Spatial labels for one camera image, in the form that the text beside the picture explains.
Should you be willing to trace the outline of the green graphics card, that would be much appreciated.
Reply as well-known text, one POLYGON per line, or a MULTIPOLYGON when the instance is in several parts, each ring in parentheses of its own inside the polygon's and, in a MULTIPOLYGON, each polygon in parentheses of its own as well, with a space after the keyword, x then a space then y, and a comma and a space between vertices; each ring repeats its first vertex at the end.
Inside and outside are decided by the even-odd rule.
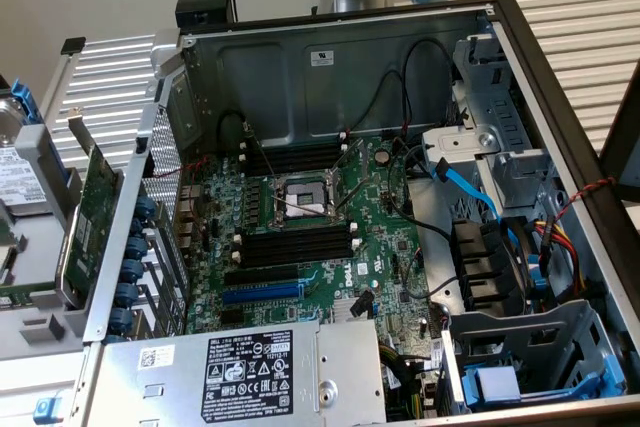
POLYGON ((73 109, 67 122, 87 155, 88 164, 79 203, 62 241, 55 282, 61 301, 73 309, 82 309, 102 265, 121 180, 89 132, 82 110, 73 109))

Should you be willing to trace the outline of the green RAM stick white label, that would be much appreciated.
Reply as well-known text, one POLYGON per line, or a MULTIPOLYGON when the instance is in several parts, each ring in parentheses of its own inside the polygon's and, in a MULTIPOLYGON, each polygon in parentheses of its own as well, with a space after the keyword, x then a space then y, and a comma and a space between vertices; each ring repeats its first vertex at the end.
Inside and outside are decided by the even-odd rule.
POLYGON ((54 282, 31 283, 24 285, 0 285, 0 308, 21 308, 33 304, 34 293, 55 290, 54 282))

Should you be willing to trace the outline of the thin metal locking lever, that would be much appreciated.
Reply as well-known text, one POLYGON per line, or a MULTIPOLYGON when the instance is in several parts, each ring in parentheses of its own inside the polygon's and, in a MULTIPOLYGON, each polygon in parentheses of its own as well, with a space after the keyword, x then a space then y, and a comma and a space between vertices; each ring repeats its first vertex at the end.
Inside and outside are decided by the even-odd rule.
POLYGON ((284 222, 303 218, 328 219, 331 217, 323 203, 301 203, 297 194, 274 195, 273 200, 276 210, 279 212, 278 216, 284 222))
POLYGON ((277 177, 276 177, 276 174, 275 174, 275 172, 273 170, 273 167, 272 167, 268 157, 266 156, 266 153, 265 153, 265 151, 264 151, 264 149, 262 147, 261 141, 257 138, 253 127, 251 126, 251 124, 247 120, 245 120, 243 122, 243 129, 244 129, 245 134, 248 137, 253 139, 253 141, 254 141, 254 143, 255 143, 255 145, 257 147, 257 150, 259 151, 261 157, 264 160, 264 163, 265 163, 266 167, 268 168, 271 176, 273 177, 273 184, 277 185, 277 177))

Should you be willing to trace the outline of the blue plastic block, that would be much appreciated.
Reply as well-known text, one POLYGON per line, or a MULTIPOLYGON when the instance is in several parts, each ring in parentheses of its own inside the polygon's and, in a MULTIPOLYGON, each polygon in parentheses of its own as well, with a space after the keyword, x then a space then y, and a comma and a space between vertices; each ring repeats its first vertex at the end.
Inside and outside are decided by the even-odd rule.
POLYGON ((64 421, 62 397, 45 397, 36 402, 32 419, 36 426, 50 426, 64 421))

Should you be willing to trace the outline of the black fan shroud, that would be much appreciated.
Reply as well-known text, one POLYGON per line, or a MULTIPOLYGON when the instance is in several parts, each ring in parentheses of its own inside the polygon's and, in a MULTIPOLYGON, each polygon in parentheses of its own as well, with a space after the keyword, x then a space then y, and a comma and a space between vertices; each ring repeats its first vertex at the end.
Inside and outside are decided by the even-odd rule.
POLYGON ((505 220, 456 219, 451 251, 467 312, 496 318, 525 313, 527 284, 505 220))

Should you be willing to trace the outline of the grey disk bay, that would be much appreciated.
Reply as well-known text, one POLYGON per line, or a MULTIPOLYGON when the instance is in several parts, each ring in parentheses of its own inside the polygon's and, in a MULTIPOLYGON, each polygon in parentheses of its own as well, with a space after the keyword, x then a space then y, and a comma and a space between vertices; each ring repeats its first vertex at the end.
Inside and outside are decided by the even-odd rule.
POLYGON ((443 331, 442 342, 435 401, 442 416, 514 409, 468 409, 461 383, 468 369, 513 366, 520 390, 532 393, 568 387, 580 380, 579 373, 602 369, 605 356, 616 357, 600 316, 585 300, 515 317, 496 318, 481 312, 456 315, 443 331))

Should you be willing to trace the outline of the metal socket cover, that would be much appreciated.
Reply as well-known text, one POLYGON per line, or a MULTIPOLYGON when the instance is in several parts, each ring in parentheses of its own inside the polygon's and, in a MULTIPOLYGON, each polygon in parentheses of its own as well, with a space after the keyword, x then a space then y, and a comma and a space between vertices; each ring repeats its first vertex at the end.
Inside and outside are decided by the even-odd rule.
POLYGON ((364 187, 369 180, 369 153, 364 146, 364 140, 359 139, 356 143, 350 145, 338 158, 338 160, 325 171, 325 184, 328 189, 327 214, 330 217, 337 217, 338 212, 343 209, 364 187), (342 197, 337 197, 338 172, 340 166, 345 163, 351 154, 357 150, 359 152, 358 160, 361 168, 361 178, 356 186, 342 197))

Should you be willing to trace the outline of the silver power supply unit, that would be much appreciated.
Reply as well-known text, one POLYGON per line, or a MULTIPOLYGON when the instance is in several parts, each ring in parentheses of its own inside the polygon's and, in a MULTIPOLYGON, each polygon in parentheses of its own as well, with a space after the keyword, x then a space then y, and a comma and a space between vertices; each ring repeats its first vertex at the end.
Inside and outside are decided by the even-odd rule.
POLYGON ((316 321, 111 344, 89 427, 365 427, 386 421, 375 327, 316 321))

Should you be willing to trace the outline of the silver rear port block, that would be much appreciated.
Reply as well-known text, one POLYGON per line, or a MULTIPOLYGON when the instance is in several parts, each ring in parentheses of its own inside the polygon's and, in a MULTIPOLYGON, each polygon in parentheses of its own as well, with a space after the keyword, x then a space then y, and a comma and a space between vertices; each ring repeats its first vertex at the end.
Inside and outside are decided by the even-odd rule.
POLYGON ((176 233, 178 246, 186 252, 191 248, 194 236, 199 230, 199 202, 202 187, 198 184, 184 186, 178 199, 176 233))

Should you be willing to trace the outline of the blue disk rail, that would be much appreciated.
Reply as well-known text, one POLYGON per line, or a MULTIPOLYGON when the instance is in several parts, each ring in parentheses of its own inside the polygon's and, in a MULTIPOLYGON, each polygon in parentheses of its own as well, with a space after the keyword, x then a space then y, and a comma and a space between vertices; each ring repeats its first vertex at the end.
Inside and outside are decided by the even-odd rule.
POLYGON ((18 101, 28 125, 44 123, 30 88, 19 79, 16 79, 11 86, 11 96, 18 101))

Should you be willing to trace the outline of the silver corner bracket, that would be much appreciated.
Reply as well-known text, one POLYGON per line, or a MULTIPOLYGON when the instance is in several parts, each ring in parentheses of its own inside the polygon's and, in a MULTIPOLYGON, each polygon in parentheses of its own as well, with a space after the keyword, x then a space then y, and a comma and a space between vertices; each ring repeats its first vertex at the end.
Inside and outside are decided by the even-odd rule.
POLYGON ((154 38, 150 61, 156 80, 163 79, 182 64, 181 34, 178 28, 161 29, 154 38))

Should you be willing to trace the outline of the green motherboard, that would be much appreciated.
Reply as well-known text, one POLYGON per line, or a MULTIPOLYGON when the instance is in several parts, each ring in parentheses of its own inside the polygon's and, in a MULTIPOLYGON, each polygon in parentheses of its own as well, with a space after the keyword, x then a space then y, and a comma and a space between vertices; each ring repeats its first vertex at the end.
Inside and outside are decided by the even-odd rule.
MULTIPOLYGON (((227 328, 259 327, 288 322, 331 323, 335 299, 358 297, 354 317, 373 308, 382 342, 408 351, 438 332, 434 306, 425 279, 425 254, 417 204, 409 191, 413 180, 426 175, 419 143, 387 137, 363 138, 369 153, 369 180, 340 211, 353 234, 351 258, 289 264, 299 269, 304 296, 267 302, 224 305, 222 293, 271 284, 225 286, 224 274, 242 268, 231 260, 232 237, 238 227, 266 225, 268 194, 273 177, 248 176, 245 156, 205 160, 185 177, 184 186, 200 185, 199 230, 184 252, 193 283, 187 331, 203 333, 227 328), (387 150, 391 159, 378 166, 374 154, 387 150), (220 312, 242 308, 242 325, 221 326, 220 312)), ((355 150, 340 166, 343 196, 361 178, 355 150)))

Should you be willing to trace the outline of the silver hard disk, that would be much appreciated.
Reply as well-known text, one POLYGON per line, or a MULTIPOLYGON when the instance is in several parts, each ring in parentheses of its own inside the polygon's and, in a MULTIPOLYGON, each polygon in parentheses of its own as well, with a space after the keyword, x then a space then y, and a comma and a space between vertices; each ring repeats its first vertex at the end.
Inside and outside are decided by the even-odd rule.
POLYGON ((50 212, 34 169, 15 147, 24 127, 41 123, 38 109, 31 111, 23 99, 0 90, 0 200, 14 217, 50 212))

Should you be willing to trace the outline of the silver CPU socket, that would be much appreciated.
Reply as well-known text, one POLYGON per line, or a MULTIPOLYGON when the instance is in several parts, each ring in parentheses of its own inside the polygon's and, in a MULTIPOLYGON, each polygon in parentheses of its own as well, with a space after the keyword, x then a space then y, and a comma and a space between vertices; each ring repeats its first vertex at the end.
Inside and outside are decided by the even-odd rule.
MULTIPOLYGON (((324 176, 325 170, 318 171, 304 171, 300 173, 283 174, 277 177, 277 185, 269 187, 268 200, 269 207, 267 213, 266 225, 276 226, 283 225, 282 221, 276 210, 275 202, 273 200, 274 195, 284 196, 287 194, 297 194, 301 203, 323 203, 327 206, 328 201, 328 189, 325 184, 324 176)), ((342 174, 338 172, 338 185, 337 185, 337 197, 342 197, 344 192, 342 174)), ((345 214, 341 211, 338 212, 337 217, 330 217, 327 221, 339 221, 345 220, 345 214)))

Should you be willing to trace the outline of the black box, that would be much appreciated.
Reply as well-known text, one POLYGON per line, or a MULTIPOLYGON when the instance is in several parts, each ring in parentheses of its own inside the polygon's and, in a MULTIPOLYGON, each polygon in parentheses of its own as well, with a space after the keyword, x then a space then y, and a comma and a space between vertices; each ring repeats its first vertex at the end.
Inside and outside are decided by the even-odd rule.
POLYGON ((177 27, 182 30, 236 21, 232 0, 177 0, 174 16, 177 27))

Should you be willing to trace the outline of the silver chipset heatsink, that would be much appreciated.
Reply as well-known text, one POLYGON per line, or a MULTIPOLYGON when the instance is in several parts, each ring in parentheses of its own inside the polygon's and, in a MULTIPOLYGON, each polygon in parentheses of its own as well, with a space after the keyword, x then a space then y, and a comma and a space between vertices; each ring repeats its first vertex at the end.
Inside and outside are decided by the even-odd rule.
POLYGON ((373 308, 362 313, 359 317, 354 317, 351 308, 358 300, 358 297, 335 299, 331 310, 331 323, 344 322, 361 322, 365 320, 373 320, 373 308))

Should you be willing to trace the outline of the black upright panel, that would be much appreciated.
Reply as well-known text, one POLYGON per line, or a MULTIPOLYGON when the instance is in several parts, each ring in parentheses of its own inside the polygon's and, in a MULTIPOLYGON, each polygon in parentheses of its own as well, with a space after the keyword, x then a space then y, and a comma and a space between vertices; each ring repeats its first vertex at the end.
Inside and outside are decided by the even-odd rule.
POLYGON ((600 164, 615 179, 622 200, 640 203, 640 59, 600 152, 600 164))

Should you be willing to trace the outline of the grey metal PC case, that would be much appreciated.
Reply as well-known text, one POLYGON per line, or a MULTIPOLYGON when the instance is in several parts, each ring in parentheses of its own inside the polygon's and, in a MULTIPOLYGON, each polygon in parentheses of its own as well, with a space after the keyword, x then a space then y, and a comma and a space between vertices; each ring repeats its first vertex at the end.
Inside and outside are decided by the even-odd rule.
POLYGON ((185 177, 205 160, 233 156, 247 135, 273 143, 387 137, 419 143, 426 175, 409 191, 417 204, 425 279, 434 306, 435 337, 408 351, 378 340, 386 421, 365 427, 640 427, 640 236, 601 167, 573 106, 515 0, 454 2, 366 14, 295 18, 182 30, 182 64, 157 80, 119 196, 86 337, 73 427, 88 426, 104 351, 111 344, 215 333, 187 331, 193 283, 178 246, 177 207, 185 177), (510 48, 535 103, 530 111, 564 188, 566 206, 546 219, 460 217, 443 193, 448 180, 473 189, 444 160, 431 165, 426 132, 458 125, 453 84, 456 43, 491 34, 510 48), (312 51, 333 50, 333 66, 312 67, 312 51), (411 127, 346 138, 381 74, 405 77, 411 127), (157 205, 153 221, 134 217, 138 196, 157 205), (443 356, 442 333, 464 309, 451 251, 458 219, 505 220, 526 281, 526 311, 547 312, 585 300, 598 313, 627 381, 625 395, 442 416, 435 405, 443 356), (143 237, 148 253, 130 308, 133 326, 109 332, 108 319, 127 239, 143 237))

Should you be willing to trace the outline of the blue slot latch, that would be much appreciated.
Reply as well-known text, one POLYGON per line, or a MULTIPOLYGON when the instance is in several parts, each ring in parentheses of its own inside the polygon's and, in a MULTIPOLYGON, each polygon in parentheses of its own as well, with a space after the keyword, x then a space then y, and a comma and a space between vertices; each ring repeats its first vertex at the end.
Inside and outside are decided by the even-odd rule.
POLYGON ((109 332, 113 335, 125 335, 133 326, 133 312, 130 309, 114 307, 108 319, 109 332))
POLYGON ((134 217, 145 224, 153 221, 156 216, 156 202, 149 196, 138 196, 134 206, 134 217))
POLYGON ((124 259, 121 264, 119 279, 122 283, 136 285, 144 275, 144 265, 140 260, 124 259))
POLYGON ((117 308, 130 309, 139 299, 139 290, 136 284, 121 282, 116 286, 114 305, 117 308))
POLYGON ((125 244, 124 258, 141 261, 148 253, 148 243, 143 237, 130 236, 125 244))

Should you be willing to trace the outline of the silver drive cage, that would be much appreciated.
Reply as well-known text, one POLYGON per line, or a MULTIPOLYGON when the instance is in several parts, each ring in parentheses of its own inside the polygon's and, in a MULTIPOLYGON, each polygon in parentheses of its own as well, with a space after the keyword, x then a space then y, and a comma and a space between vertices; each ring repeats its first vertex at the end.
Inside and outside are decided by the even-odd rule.
POLYGON ((489 220, 557 214, 568 195, 530 111, 535 101, 510 48, 491 34, 456 43, 453 63, 460 77, 453 98, 458 125, 426 132, 428 161, 446 161, 479 197, 448 180, 442 191, 456 200, 460 217, 489 220))

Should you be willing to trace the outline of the long black expansion slot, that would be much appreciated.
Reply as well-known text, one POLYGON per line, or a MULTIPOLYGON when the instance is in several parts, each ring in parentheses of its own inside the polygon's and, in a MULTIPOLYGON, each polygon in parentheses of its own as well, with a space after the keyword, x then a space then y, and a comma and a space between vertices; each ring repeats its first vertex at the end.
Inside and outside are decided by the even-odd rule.
POLYGON ((245 286, 291 282, 299 279, 299 269, 295 265, 239 269, 224 274, 225 286, 245 286))

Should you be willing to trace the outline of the blue expansion slot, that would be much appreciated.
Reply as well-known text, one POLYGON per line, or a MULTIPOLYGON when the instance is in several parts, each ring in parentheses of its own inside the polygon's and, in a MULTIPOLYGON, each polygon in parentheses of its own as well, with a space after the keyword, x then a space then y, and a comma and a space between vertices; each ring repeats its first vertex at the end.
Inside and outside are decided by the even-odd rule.
POLYGON ((294 282, 228 290, 222 293, 222 302, 224 305, 232 305, 300 298, 303 296, 304 286, 294 282))

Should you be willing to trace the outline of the grey parts rack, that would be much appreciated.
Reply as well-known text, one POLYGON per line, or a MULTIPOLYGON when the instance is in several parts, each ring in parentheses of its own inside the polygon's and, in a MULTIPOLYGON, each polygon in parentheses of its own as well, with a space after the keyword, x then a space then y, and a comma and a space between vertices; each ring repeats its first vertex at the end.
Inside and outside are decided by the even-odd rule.
POLYGON ((56 291, 58 258, 79 203, 87 155, 81 148, 83 171, 65 166, 43 124, 24 127, 15 147, 34 169, 50 212, 14 217, 0 200, 0 285, 54 282, 55 290, 34 293, 28 307, 0 308, 0 363, 80 349, 98 280, 82 309, 64 304, 56 291))

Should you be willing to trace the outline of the blue disk carrier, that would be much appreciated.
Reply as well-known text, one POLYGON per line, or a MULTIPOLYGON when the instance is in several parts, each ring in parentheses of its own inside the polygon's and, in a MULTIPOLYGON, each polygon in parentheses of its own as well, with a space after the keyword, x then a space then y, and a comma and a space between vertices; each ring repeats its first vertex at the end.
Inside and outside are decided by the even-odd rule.
POLYGON ((580 375, 568 387, 523 393, 513 366, 478 367, 465 371, 461 379, 465 406, 472 412, 563 402, 619 397, 626 380, 614 355, 603 358, 603 368, 580 375))

